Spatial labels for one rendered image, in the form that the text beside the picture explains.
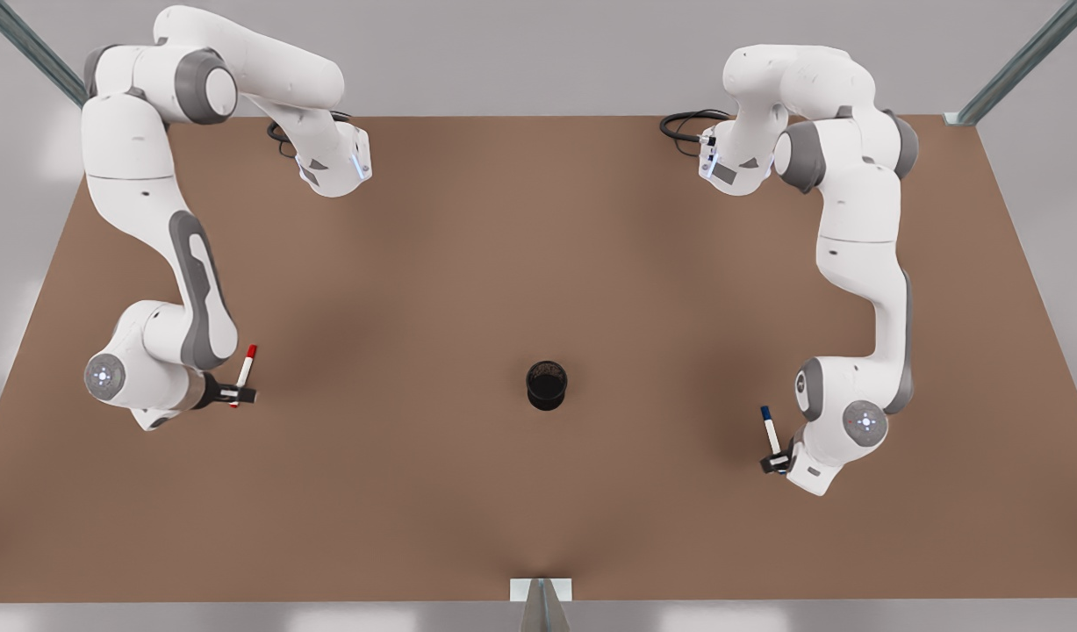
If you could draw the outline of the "black mesh pen holder cup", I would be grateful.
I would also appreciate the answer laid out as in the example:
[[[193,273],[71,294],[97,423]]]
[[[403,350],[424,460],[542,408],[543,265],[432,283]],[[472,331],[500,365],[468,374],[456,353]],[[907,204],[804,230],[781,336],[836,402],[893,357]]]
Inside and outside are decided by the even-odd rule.
[[[554,361],[541,361],[531,365],[524,381],[528,401],[538,411],[554,411],[563,403],[569,385],[564,368]]]

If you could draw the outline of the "silver frame post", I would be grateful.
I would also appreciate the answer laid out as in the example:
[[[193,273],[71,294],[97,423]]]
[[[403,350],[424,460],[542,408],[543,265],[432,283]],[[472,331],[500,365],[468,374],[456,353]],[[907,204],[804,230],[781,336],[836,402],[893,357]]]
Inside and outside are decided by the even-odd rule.
[[[88,96],[82,79],[8,5],[6,0],[0,0],[0,33],[76,108],[84,106]]]
[[[510,578],[510,601],[522,601],[521,632],[571,632],[563,601],[570,578]]]
[[[943,120],[948,126],[974,127],[984,120],[988,113],[1029,75],[1032,69],[1038,67],[1046,57],[1054,51],[1069,33],[1077,28],[1077,0],[1066,0],[1061,8],[1041,25],[1038,32],[1029,39],[999,72],[987,81],[983,88],[976,92],[967,104],[955,112],[945,112]]]

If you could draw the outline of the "red-capped white marker pen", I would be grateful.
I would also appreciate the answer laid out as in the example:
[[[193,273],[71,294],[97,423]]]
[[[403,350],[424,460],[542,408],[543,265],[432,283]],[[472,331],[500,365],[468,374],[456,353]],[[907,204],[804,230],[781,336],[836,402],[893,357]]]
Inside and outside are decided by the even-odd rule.
[[[244,355],[244,360],[242,360],[240,376],[238,377],[236,384],[234,385],[234,396],[233,401],[230,401],[232,408],[237,408],[240,405],[240,403],[244,403],[244,401],[246,403],[253,403],[253,401],[255,401],[255,396],[249,397],[249,399],[244,399],[244,389],[247,385],[249,373],[252,373],[252,365],[256,356],[256,351],[257,351],[257,345],[249,345]]]

